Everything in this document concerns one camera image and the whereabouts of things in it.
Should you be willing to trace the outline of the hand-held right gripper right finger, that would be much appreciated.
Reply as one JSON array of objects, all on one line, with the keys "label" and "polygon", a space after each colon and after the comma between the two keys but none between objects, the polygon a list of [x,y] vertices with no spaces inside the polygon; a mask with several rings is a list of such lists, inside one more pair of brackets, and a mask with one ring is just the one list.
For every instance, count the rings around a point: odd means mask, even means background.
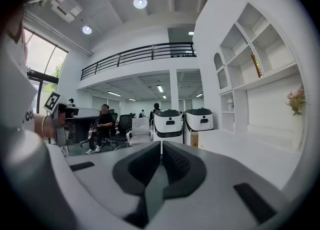
[{"label": "hand-held right gripper right finger", "polygon": [[202,185],[207,175],[207,168],[199,157],[168,141],[162,143],[162,165],[168,178],[168,186],[163,189],[163,198],[191,195]]}]

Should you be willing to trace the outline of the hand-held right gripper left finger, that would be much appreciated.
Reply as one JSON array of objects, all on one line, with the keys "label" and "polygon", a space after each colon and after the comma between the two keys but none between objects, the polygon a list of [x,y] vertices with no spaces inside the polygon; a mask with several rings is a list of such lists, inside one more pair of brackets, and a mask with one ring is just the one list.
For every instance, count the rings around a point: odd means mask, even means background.
[{"label": "hand-held right gripper left finger", "polygon": [[143,196],[161,161],[161,143],[154,142],[120,161],[112,169],[112,176],[123,192]]}]

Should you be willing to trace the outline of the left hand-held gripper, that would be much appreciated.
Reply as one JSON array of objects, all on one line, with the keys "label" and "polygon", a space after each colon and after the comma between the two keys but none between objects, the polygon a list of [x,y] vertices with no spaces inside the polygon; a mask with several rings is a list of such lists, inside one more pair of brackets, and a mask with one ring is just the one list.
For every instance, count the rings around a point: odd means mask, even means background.
[{"label": "left hand-held gripper", "polygon": [[43,105],[47,115],[42,119],[42,135],[45,138],[53,138],[59,147],[72,144],[69,139],[72,133],[71,121],[99,119],[101,111],[92,108],[70,107],[64,103],[62,95],[51,92]]}]

